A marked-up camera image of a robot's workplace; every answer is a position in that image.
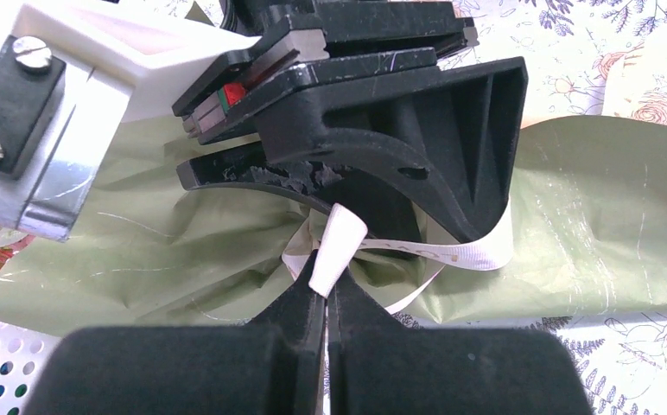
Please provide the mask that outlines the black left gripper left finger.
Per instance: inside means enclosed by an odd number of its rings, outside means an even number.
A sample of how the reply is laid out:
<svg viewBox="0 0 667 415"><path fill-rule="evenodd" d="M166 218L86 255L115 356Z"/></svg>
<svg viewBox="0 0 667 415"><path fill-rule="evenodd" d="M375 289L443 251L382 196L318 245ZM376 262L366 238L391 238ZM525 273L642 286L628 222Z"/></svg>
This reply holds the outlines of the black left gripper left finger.
<svg viewBox="0 0 667 415"><path fill-rule="evenodd" d="M325 302L299 278L243 325L92 327L66 336L27 414L313 414Z"/></svg>

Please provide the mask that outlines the cream ribbon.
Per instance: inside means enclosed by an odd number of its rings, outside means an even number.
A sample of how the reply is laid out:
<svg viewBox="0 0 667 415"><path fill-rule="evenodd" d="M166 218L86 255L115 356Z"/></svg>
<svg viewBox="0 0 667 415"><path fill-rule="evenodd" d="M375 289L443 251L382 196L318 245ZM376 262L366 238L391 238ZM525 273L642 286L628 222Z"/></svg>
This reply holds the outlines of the cream ribbon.
<svg viewBox="0 0 667 415"><path fill-rule="evenodd" d="M366 224L355 213L335 204L322 238L314 237L310 221L305 220L289 240L281 260L291 277L297 279L310 253L321 249L324 258L314 262L313 281L309 287L316 294L327 298L345 267L360 250L381 249L427 259L424 281L410 294L385 308L388 313L394 314L413 303L447 266L470 271L494 271L506 266L514 255L511 203L506 205L496 226L474 242L443 245L396 239L367 239L367 231Z"/></svg>

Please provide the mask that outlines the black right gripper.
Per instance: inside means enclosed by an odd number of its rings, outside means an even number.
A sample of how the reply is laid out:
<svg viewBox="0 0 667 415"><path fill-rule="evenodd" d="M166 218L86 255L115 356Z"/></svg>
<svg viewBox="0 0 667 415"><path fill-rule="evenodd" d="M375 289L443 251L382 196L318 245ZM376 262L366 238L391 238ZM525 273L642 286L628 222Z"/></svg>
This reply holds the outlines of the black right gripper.
<svg viewBox="0 0 667 415"><path fill-rule="evenodd" d="M523 58L429 67L478 42L474 20L445 1L225 1L222 10L222 29L253 43L219 54L172 111L201 144L257 128L263 145L179 164L186 191L251 189L324 214L339 203L374 239L421 242L414 208L460 242L494 229L509 198Z"/></svg>

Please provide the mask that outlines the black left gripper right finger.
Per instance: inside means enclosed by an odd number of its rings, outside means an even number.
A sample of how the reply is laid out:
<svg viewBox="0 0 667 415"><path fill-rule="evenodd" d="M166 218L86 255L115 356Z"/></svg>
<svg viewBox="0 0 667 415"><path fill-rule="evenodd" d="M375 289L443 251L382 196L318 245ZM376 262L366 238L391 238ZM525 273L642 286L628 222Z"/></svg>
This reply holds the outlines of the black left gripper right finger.
<svg viewBox="0 0 667 415"><path fill-rule="evenodd" d="M334 414L589 414L568 350L528 329L411 329L344 273L328 300Z"/></svg>

